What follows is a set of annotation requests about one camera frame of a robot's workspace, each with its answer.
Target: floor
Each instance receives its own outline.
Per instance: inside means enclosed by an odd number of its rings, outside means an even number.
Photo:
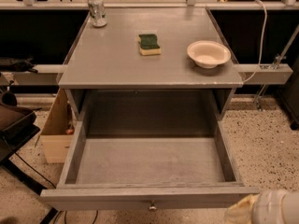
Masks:
[[[36,125],[42,129],[53,98],[19,98],[19,105],[37,107]],[[299,183],[299,131],[290,129],[290,120],[273,97],[263,99],[263,112],[256,110],[252,98],[236,97],[229,105],[223,120],[236,166],[246,186],[266,189],[298,191]],[[48,164],[38,135],[18,153],[46,178],[57,184],[63,166]],[[50,185],[29,170],[18,157],[11,157],[24,172],[44,186]],[[49,212],[39,196],[0,168],[0,223],[39,223]],[[159,210],[148,211],[99,211],[95,223],[109,224],[179,224],[224,223],[225,209]],[[69,211],[66,223],[93,223],[95,211]],[[55,223],[64,223],[64,213]]]

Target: drawer handle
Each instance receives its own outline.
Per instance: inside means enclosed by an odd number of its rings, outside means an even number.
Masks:
[[[157,210],[158,210],[158,208],[155,206],[155,203],[151,202],[150,206],[149,206],[149,211],[150,212],[156,212]]]

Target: drawer front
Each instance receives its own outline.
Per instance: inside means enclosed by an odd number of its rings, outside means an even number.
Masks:
[[[56,189],[43,190],[42,199],[59,211],[227,208],[257,193],[247,187],[154,189]]]

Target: green sponge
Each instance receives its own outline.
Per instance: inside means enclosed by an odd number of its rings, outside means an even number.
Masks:
[[[139,35],[140,53],[144,56],[161,54],[161,49],[157,41],[158,37],[155,34]]]

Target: bowl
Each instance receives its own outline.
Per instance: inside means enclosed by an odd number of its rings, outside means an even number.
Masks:
[[[187,48],[187,53],[195,63],[205,69],[227,63],[231,52],[223,44],[214,41],[196,41]]]

